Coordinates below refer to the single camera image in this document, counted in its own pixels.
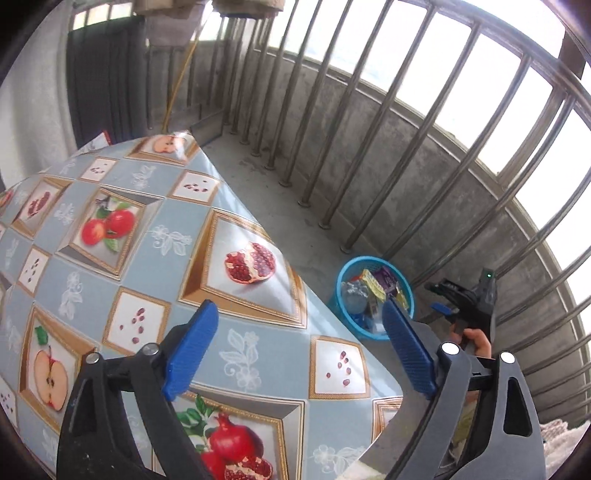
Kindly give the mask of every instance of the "metal bar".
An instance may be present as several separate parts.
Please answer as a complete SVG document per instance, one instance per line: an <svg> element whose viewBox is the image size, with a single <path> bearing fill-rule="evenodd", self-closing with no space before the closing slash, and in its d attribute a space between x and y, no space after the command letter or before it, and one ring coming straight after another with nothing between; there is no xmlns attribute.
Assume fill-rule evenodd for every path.
<svg viewBox="0 0 591 480"><path fill-rule="evenodd" d="M511 180L513 180L513 178L519 173L523 165L525 165L525 162L527 162L527 159L542 141L546 130L550 128L552 120L554 120L558 110L560 110L560 105L563 100L564 92L558 87L554 87L529 133L511 159L507 162L507 165L505 165L497 175L497 181L499 184L504 187L509 186Z"/></svg>
<svg viewBox="0 0 591 480"><path fill-rule="evenodd" d="M291 99L294 96L294 91L296 89L296 84L300 75L301 64L304 60L304 53L306 52L306 46L308 45L308 40L310 39L310 34L312 33L312 28L314 28L314 23L316 22L316 17L318 17L318 12L320 11L322 2L323 0L318 0L318 3L316 4L316 9L314 10L314 13L312 13L312 18L308 24L308 30L306 30L304 40L301 42L300 51L298 52L297 58L295 59L294 67L291 70L291 76L289 82L287 83L287 90L285 90L283 103L281 104L281 112L279 112L279 117L277 118L277 128L275 129L275 135L273 135L271 151L269 152L269 160L267 161L267 166L265 167L267 170L275 170L275 158L277 156L277 149L279 147L281 133L283 132L283 127L285 125L285 118L287 117L287 111L290 108Z"/></svg>
<svg viewBox="0 0 591 480"><path fill-rule="evenodd" d="M568 395L567 397L561 398L560 400L555 401L554 403L551 403L549 405L544 405L543 407L536 408L536 411L538 412L538 415L539 415L543 411L549 410L554 407L558 407L559 405L562 405L563 403L566 403L569 400L572 400L573 398L578 397L581 393L585 393L590 388L591 388L591 384L587 383L587 384L583 385L581 388L579 388L578 390L576 390L573 393L571 393L570 395Z"/></svg>
<svg viewBox="0 0 591 480"><path fill-rule="evenodd" d="M446 265L449 261L451 261L459 252L461 252L464 247L470 243L480 232L482 232L488 223L501 211L505 208L507 203L509 203L517 194L519 189L524 185L524 183L529 179L532 175L534 170L543 160L545 155L548 153L548 150L554 143L554 140L560 133L566 119L569 117L569 113L573 109L574 106L574 97L568 97L567 100L564 102L562 110L560 111L556 123L552 127L552 130L540 146L539 150L533 156L531 161L527 164L527 166L523 169L523 171L519 174L517 179L507 188L503 195L496 201L496 203L482 216L482 218L476 222L464 235L442 256L440 256L430 267L424 270L421 274L416 276L412 280L412 286L417 287L428 278L430 278L434 273L438 272L444 265Z"/></svg>
<svg viewBox="0 0 591 480"><path fill-rule="evenodd" d="M582 346L587 345L588 341L591 340L591 333L585 335L580 340L577 340L572 345L569 345L567 348L562 349L560 352L556 352L554 355L550 355L547 358L544 358L541 362L538 362L531 367L528 367L523 370L524 375L531 375L539 372L540 370L549 367L553 363L556 363L562 360L564 357L569 356L571 353L576 352Z"/></svg>
<svg viewBox="0 0 591 480"><path fill-rule="evenodd" d="M343 121L345 112L347 111L347 108L349 107L349 104L351 102L353 92L355 91L357 85L359 84L359 81L361 80L361 74L363 73L363 69L365 68L365 64L367 62L371 49L374 46L375 39L378 36L380 29L382 28L382 24L386 19L386 15L388 15L388 11L390 10L392 3L394 3L394 0L386 0L386 2L384 3L382 11L380 12L379 17L374 25L374 29L370 33L369 38L365 43L365 47L363 48L363 52L361 52L361 56L357 61L357 65L355 66L353 75L351 75L351 78L349 79L347 89L340 98L339 106L337 107L335 115L333 116L330 122L328 133L326 135L326 138L324 139L324 143L322 145L322 148L320 149L320 153L318 154L318 158L316 159L314 169L310 174L310 178L308 179L306 188L304 189L304 194L298 202L302 207L310 206L310 196L312 195L312 191L316 186L316 182L318 182L320 171L324 166L324 162L326 162L326 158L328 157L330 147L332 147L333 141L335 140L335 136L339 131L340 124Z"/></svg>
<svg viewBox="0 0 591 480"><path fill-rule="evenodd" d="M417 133L415 133L410 143L407 145L406 149L404 150L404 153L400 157L400 160L398 160L394 169L392 170L392 173L386 179L377 197L371 203L367 211L363 214L363 217L359 222L359 225L355 227L355 230L353 230L353 232L349 235L345 244L340 247L340 249L343 252L350 253L353 244L359 239L361 234L369 225L372 218L374 218L379 208L382 206L388 195L390 195L392 189L396 186L396 184L402 177L402 174L407 169L408 165L414 158L418 149L423 144L423 141L425 140L425 138L427 138L429 130L435 123L435 119L439 115L439 112L441 112L441 109L443 108L443 105L445 104L445 101L447 100L449 93L452 91L452 88L456 83L457 78L460 76L462 68L464 68L464 65L466 64L466 60L470 56L470 52L476 44L476 40L478 40L478 37L480 36L481 29L482 26L479 23L476 23L472 27L470 36L468 36L466 44L464 45L464 48L460 53L460 56L456 60L456 64L454 65L451 73L449 74L449 77L443 85L441 92L439 92L439 95L437 95L437 98L435 99L433 105L429 109L429 112L423 120L423 123L417 130Z"/></svg>
<svg viewBox="0 0 591 480"><path fill-rule="evenodd" d="M240 75L240 83L238 84L238 94L236 96L236 106L234 107L234 120L232 121L232 129L230 133L236 135L238 133L238 122L240 121L240 110L242 109L242 100L244 95L244 88L246 87L246 76L248 74L248 66L251 62L252 51L255 47L255 37L258 30L262 27L262 21L257 20L251 34L251 39L248 42L248 49L244 62L242 63L242 73Z"/></svg>
<svg viewBox="0 0 591 480"><path fill-rule="evenodd" d="M207 82L207 106L212 104L212 97L213 97L213 80L216 76L216 69L217 69L217 52L220 47L220 42L222 41L222 32L223 32L223 23L224 19L220 22L220 28L217 31L217 38L216 42L213 45L213 53L212 53L212 63L209 67L209 80Z"/></svg>
<svg viewBox="0 0 591 480"><path fill-rule="evenodd" d="M584 299L581 303L579 303L570 312L566 312L564 315L560 316L558 319L556 319L555 321L553 321L549 325L545 326L541 330L538 330L537 332L532 333L527 338L525 338L525 339L523 339L511 346L503 348L503 350L509 350L510 352L516 353L516 352L523 350L524 348L529 347L530 345L533 345L536 342L539 342L543 338L546 338L548 335L550 335L551 333L558 330L563 325L566 325L568 322L575 319L589 305L591 305L591 295L589 297L587 297L586 299Z"/></svg>
<svg viewBox="0 0 591 480"><path fill-rule="evenodd" d="M585 399L585 400L577 403L574 407L572 407L566 413L563 413L561 416L562 417L567 417L568 415L571 415L572 413L576 412L578 409L583 408L583 407L586 407L589 404L591 404L591 398L587 398L587 399Z"/></svg>
<svg viewBox="0 0 591 480"><path fill-rule="evenodd" d="M474 141L466 156L462 159L462 161L457 165L455 170L452 172L451 175L446 179L443 183L441 188L437 191L437 193L427 202L427 204L423 207L421 212L415 217L415 219L410 223L408 227L404 230L404 232L394 241L392 245L386 250L386 252L382 255L384 259L392 258L406 243L411 239L411 237L418 231L419 228L429 219L431 214L441 205L443 200L449 195L452 191L454 186L456 185L457 181L460 179L460 176L470 167L470 165L476 160L482 148L488 142L488 139L491 137L492 133L494 132L496 126L503 118L509 104L513 100L517 89L521 85L525 74L530 69L531 64L531 57L529 55L524 55L521 58L521 62L519 64L519 68L515 72L515 76L505 96L502 98L501 102L497 106L495 112L492 114L490 120L485 125L484 129L478 135L477 139Z"/></svg>
<svg viewBox="0 0 591 480"><path fill-rule="evenodd" d="M246 109L246 124L244 125L244 131L242 132L242 139L240 143L243 145L248 145L248 135L251 131L251 123L252 117L254 116L256 102L258 101L259 96L259 80L262 75L262 68L265 64L265 59L267 58L267 50L269 49L269 38L271 36L271 29L273 28L273 20L271 18L267 25L267 29L262 39L262 47L261 52L259 53L258 64L256 66L255 77L252 80L252 96L248 102L248 108Z"/></svg>
<svg viewBox="0 0 591 480"><path fill-rule="evenodd" d="M152 66L152 45L146 52L146 126L152 130L152 88L150 85L150 68Z"/></svg>
<svg viewBox="0 0 591 480"><path fill-rule="evenodd" d="M351 182L353 181L353 177L355 176L355 173L359 169L359 166L361 165L361 163L363 162L363 159L367 155L369 147L371 146L376 135L378 134L380 127L384 123L384 120L386 118L386 113L389 112L390 107L394 103L394 100L396 98L396 94L398 93L398 89L402 85L402 81L404 80L404 77L406 76L406 74L408 72L408 67L410 66L411 62L413 61L415 53L418 50L418 46L421 44L423 37L425 36L425 32L427 31L427 28L428 28L429 24L431 23L431 20L433 20L433 17L435 16L436 12L437 12L437 7L435 7L433 5L430 6L429 9L427 10L427 13L425 14L425 17L423 18L421 26L417 30L417 34L414 37L413 43L410 45L410 48L408 49L408 52L407 52L406 56L404 57L404 61L400 65L400 68L398 69L398 72L397 72L396 76L394 77L392 84L390 85L390 89L388 90L386 97L384 97L384 101L379 106L378 113L375 114L375 117L372 120L371 125L369 126L369 129L367 130L365 137L363 138L363 141L361 142L361 145L359 146L359 149L357 150L357 153L355 154L353 161L351 162L351 165L349 166L349 169L345 173L345 177L343 178L343 181L339 185L339 189L335 195L335 198L332 200L332 202L330 202L330 206L326 210L326 213L324 214L322 220L319 223L319 226L321 228L323 228L323 229L330 228L330 220L333 217L333 215L335 214L336 209L339 207L341 201L343 200L343 197L345 196L345 192L349 188L349 185L351 185Z"/></svg>
<svg viewBox="0 0 591 480"><path fill-rule="evenodd" d="M277 84L277 76L279 75L279 70L281 68L281 63L283 62L283 52L285 52L285 44L287 42L287 35L290 32L291 23L294 19L294 15L296 14L296 8L300 0L295 0L294 6L291 9L291 14L289 20L287 21L287 25L285 26L285 31L283 32L283 37L281 37L281 42L279 43L279 49L275 54L275 61L273 62L273 68L271 70L271 76L269 77L269 83L267 84L267 93L265 94L265 100L262 104L261 116L259 117L258 122L258 129L256 131L256 140L255 144L252 147L251 155L253 157L260 157L261 156L261 145L262 145L262 137L265 133L265 123L267 121L267 115L269 115L269 108L271 108L271 100L273 99L273 93L275 92L275 85Z"/></svg>
<svg viewBox="0 0 591 480"><path fill-rule="evenodd" d="M242 40L244 38L244 30L246 27L246 18L238 19L238 38L236 39L236 50L234 51L234 60L232 62L232 72L230 73L230 84L228 86L228 98L226 99L226 106L223 113L223 124L230 125L230 112L232 110L232 100L234 97L234 85L236 83L236 75L238 74L238 64L240 62L240 51L242 50Z"/></svg>
<svg viewBox="0 0 591 480"><path fill-rule="evenodd" d="M329 46L326 49L326 53L324 54L322 65L320 65L318 74L316 74L314 85L312 85L310 96L308 97L308 101L306 102L306 106L304 107L304 113L301 117L300 126L298 127L297 132L295 133L295 139L293 145L291 146L290 157L287 161L285 172L283 172L283 176L279 182L279 185L282 185L284 187L291 186L290 178L291 174L294 171L294 167L296 166L297 156L300 152L301 143L304 141L304 136L306 134L306 130L308 129L308 124L310 123L310 118L312 117L312 112L314 111L316 100L318 100L320 89L322 88L324 80L326 79L326 73L329 71L330 59L332 58L336 42L339 39L340 31L343 28L343 24L347 19L347 14L349 13L352 4L353 0L347 0L345 8L343 8L343 12L340 15L339 23L337 23L336 25L333 36L330 39Z"/></svg>
<svg viewBox="0 0 591 480"><path fill-rule="evenodd" d="M502 325L503 323L508 322L512 318L515 318L520 313L526 311L532 305L535 305L536 303L538 303L548 293L550 293L552 290L554 290L558 285L565 282L566 279L569 276L571 276L581 265L583 265L583 263L585 263L585 261L589 257L591 257L591 245L589 247L587 247L587 250L585 250L576 259L574 259L573 262L568 267L566 267L562 272L560 272L560 275L558 275L556 278L553 278L546 285L544 285L543 287L541 287L538 290L536 290L535 292L533 292L532 295L527 297L522 302L518 303L511 310L508 310L507 312L499 315L497 318L496 324Z"/></svg>
<svg viewBox="0 0 591 480"><path fill-rule="evenodd" d="M587 373L587 371L589 371L590 368L591 368L591 362L587 362L581 368L579 368L578 370L575 370L574 372L567 375L566 377L561 378L560 380L557 380L549 385L546 385L545 387L541 387L538 390L534 390L531 393L531 396L536 397L538 395L541 395L542 393L546 393L546 392L549 392L550 390L554 390L555 388L561 387L566 382L571 381L573 378L577 378L579 375Z"/></svg>
<svg viewBox="0 0 591 480"><path fill-rule="evenodd" d="M191 65L189 65L189 81L187 82L187 107L193 104L193 83L195 82L195 66L197 64L197 49L191 55Z"/></svg>
<svg viewBox="0 0 591 480"><path fill-rule="evenodd" d="M552 233L552 231L558 226L564 217L566 217L566 215L571 211L574 204L577 203L578 199L589 186L589 183L591 183L591 168L588 169L587 173L583 177L583 180L581 180L581 183L579 183L577 189L569 197L562 208L540 230L538 230L523 247L511 255L501 265L496 274L497 277L502 277L507 272L511 271L517 264L519 264L519 262L527 257L527 255L529 255L531 252L533 252L533 250L541 245L541 243L549 236L549 234Z"/></svg>

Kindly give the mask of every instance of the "red apple print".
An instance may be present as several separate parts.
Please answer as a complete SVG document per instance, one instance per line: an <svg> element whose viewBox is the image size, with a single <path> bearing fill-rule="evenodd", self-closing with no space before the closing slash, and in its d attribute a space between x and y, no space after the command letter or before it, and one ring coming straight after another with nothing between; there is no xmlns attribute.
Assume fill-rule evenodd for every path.
<svg viewBox="0 0 591 480"><path fill-rule="evenodd" d="M111 212L105 220L107 238L121 238L127 235L134 227L135 215L129 210L116 210Z"/></svg>
<svg viewBox="0 0 591 480"><path fill-rule="evenodd" d="M105 237L106 229L103 220L93 218L82 227L80 237L86 245L96 245Z"/></svg>

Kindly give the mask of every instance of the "pomegranate seed print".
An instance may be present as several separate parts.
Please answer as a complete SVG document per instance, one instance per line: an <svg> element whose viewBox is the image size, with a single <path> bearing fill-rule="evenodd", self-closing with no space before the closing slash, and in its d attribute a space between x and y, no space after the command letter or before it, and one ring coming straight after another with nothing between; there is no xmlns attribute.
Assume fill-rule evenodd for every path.
<svg viewBox="0 0 591 480"><path fill-rule="evenodd" d="M231 280L249 284L271 278L275 273L276 262L267 247L248 242L246 248L226 255L225 266Z"/></svg>

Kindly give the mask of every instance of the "halved apple print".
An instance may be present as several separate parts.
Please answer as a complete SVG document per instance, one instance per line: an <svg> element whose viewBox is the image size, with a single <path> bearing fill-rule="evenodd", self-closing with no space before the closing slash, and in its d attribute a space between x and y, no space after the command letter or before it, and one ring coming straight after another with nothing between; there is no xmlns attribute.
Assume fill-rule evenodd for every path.
<svg viewBox="0 0 591 480"><path fill-rule="evenodd" d="M39 350L33 364L35 386L41 401L60 411L68 395L68 376L64 365L51 357L51 345L48 344L48 335L41 326L35 328L39 345L47 345L49 352Z"/></svg>

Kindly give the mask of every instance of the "snack package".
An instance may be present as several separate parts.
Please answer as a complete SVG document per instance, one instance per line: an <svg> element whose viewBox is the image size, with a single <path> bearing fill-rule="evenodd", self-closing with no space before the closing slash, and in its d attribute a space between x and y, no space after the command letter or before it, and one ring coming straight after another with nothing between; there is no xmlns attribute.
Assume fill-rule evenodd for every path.
<svg viewBox="0 0 591 480"><path fill-rule="evenodd" d="M367 268L361 272L361 282L367 286L378 301L381 303L386 301L386 292Z"/></svg>
<svg viewBox="0 0 591 480"><path fill-rule="evenodd" d="M392 293L397 289L398 280L396 279L396 277L394 277L394 275L392 275L392 272L390 272L390 270L387 269L387 267L382 267L379 270L376 270L375 272L373 272L372 275L378 281L380 286L384 289L386 295Z"/></svg>

